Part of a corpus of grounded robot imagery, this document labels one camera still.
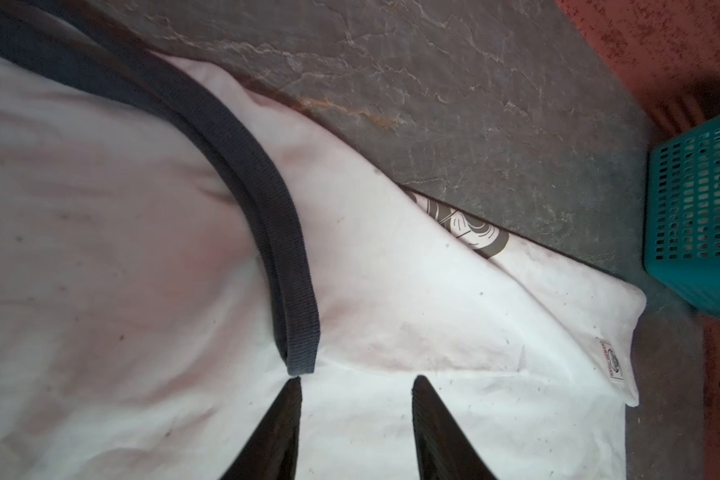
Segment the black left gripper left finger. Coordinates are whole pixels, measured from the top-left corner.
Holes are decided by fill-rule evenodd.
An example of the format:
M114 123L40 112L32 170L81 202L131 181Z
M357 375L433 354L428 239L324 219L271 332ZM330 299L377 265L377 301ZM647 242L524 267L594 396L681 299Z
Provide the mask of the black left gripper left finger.
M302 407L301 379L289 379L221 480L293 480Z

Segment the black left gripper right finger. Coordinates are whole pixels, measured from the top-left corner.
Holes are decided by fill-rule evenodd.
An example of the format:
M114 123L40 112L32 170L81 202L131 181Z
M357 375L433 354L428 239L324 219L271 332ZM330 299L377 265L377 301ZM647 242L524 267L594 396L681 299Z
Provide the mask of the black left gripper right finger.
M412 387L412 421L420 479L497 479L423 375Z

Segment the white tank top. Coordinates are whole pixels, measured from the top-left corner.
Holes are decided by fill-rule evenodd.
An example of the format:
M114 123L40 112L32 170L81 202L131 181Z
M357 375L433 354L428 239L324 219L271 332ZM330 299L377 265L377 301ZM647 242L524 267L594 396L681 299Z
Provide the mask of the white tank top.
M0 1L0 479L420 479L425 376L497 479L622 479L635 286L400 186L225 70Z

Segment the teal plastic basket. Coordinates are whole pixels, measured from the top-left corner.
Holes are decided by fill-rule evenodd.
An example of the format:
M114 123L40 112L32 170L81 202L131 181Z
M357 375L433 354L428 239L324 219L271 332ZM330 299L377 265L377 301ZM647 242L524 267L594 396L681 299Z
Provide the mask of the teal plastic basket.
M720 319L720 115L651 152L643 263L696 310Z

